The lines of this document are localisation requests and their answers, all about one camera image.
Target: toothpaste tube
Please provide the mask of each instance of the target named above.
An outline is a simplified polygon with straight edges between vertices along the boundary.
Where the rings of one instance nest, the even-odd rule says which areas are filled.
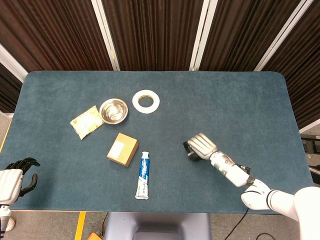
[[[148,182],[149,182],[149,152],[143,151],[140,160],[138,188],[136,190],[136,199],[148,199]]]

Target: cardboard box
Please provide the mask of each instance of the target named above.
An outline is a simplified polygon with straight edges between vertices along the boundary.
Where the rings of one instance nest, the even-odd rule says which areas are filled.
[[[106,157],[118,164],[128,167],[135,155],[138,145],[137,139],[119,133]]]

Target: stainless steel bowl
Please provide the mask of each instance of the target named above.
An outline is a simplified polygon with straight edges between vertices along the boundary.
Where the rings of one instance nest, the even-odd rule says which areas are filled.
[[[105,123],[118,124],[126,118],[128,106],[121,99],[111,98],[101,105],[99,112]]]

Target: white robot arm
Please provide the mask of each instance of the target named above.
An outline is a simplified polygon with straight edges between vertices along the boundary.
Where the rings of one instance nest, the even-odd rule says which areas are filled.
[[[249,186],[241,195],[243,203],[252,210],[271,209],[299,222],[301,240],[319,240],[317,228],[320,216],[320,188],[311,186],[300,189],[295,195],[275,190],[243,171],[203,133],[192,137],[187,145],[201,159],[210,160],[236,187]]]
[[[40,164],[32,157],[9,164],[5,170],[0,171],[0,239],[4,237],[8,221],[11,216],[9,207],[17,201],[19,197],[23,197],[35,189],[38,176],[33,174],[32,181],[29,186],[22,187],[22,181],[26,171],[31,166],[40,166]]]

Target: roll of tape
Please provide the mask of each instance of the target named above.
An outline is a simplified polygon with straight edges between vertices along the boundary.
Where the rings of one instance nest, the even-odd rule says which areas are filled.
[[[144,97],[152,98],[153,104],[151,106],[148,106],[148,107],[141,106],[139,104],[139,100],[144,98]],[[157,110],[157,108],[159,107],[160,99],[159,99],[158,95],[154,91],[141,90],[141,91],[138,91],[133,96],[132,103],[133,103],[133,106],[135,107],[135,109],[137,109],[140,113],[151,114],[155,110]]]

